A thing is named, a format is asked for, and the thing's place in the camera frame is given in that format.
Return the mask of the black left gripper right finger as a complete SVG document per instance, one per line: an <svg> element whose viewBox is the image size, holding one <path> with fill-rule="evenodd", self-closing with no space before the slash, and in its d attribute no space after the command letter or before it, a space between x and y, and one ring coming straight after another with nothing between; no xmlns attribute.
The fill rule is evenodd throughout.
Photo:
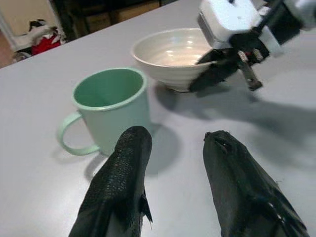
<svg viewBox="0 0 316 237"><path fill-rule="evenodd" d="M230 133L205 134L203 162L221 236L309 236L276 181Z"/></svg>

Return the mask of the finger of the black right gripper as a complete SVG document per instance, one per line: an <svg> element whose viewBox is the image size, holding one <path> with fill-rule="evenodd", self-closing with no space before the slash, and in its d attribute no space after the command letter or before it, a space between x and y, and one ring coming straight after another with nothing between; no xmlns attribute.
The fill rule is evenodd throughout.
<svg viewBox="0 0 316 237"><path fill-rule="evenodd" d="M197 62L196 64L204 64L204 63L211 63L214 65L221 65L222 60L224 59L224 53L222 50L212 49L209 52L205 53Z"/></svg>
<svg viewBox="0 0 316 237"><path fill-rule="evenodd" d="M237 70L238 64L234 60L220 60L212 63L191 82L189 92L198 92L215 86L230 77Z"/></svg>

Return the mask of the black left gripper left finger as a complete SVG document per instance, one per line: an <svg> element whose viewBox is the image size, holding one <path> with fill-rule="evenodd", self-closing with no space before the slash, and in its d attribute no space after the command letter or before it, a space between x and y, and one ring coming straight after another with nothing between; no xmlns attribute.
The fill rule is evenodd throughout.
<svg viewBox="0 0 316 237"><path fill-rule="evenodd" d="M72 226L71 237L139 237L143 217L152 215L145 172L152 137L132 126L119 137L113 153L94 175Z"/></svg>

